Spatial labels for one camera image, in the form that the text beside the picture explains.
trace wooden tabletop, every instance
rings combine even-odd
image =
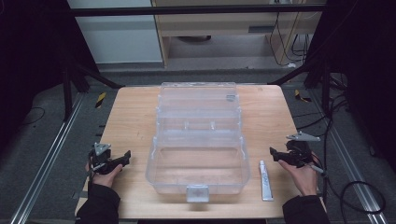
[[[149,149],[156,131],[155,107],[160,88],[120,89],[103,133],[101,143],[111,144],[112,158],[132,151],[131,164],[123,168],[113,185],[121,197],[120,218],[283,217],[282,204],[299,191],[269,153],[269,147],[286,151],[286,135],[296,133],[280,87],[237,85],[251,178],[240,194],[210,195],[209,203],[186,203],[186,195],[158,194],[145,178]],[[260,160],[267,166],[273,202],[262,201]],[[86,198],[79,199],[76,212],[85,201]]]

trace white cabinet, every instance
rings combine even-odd
[[[149,0],[68,0],[71,8],[151,7]],[[162,63],[152,15],[76,17],[95,62]]]

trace human hand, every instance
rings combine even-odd
[[[297,189],[303,196],[317,195],[318,174],[309,165],[297,168],[279,160],[279,164],[289,172]]]
[[[114,178],[119,172],[122,171],[122,164],[119,164],[113,171],[107,175],[95,174],[92,178],[92,183],[97,185],[102,185],[111,188],[113,186]]]

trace robotic hand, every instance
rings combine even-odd
[[[270,153],[274,161],[282,160],[297,168],[303,167],[313,161],[311,149],[305,141],[290,140],[286,144],[286,148],[289,153],[278,152],[270,147]]]
[[[131,150],[128,150],[123,157],[111,160],[111,149],[110,144],[97,144],[95,143],[94,149],[91,150],[89,154],[90,169],[95,173],[101,175],[107,175],[113,171],[119,164],[125,166],[129,164],[129,159],[131,158]]]

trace cabinet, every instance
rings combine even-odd
[[[71,8],[151,7],[149,0],[68,0]],[[126,63],[161,63],[157,29],[152,15],[76,17],[99,68]]]
[[[151,0],[154,7],[175,6],[223,6],[223,5],[265,5],[271,0]],[[299,4],[323,3],[325,0],[298,0]],[[167,65],[172,36],[195,35],[256,35],[272,34],[271,45],[278,62],[285,62],[285,51],[291,46],[294,35],[313,34],[320,18],[320,12],[289,13],[222,13],[181,14],[155,16],[164,64]]]

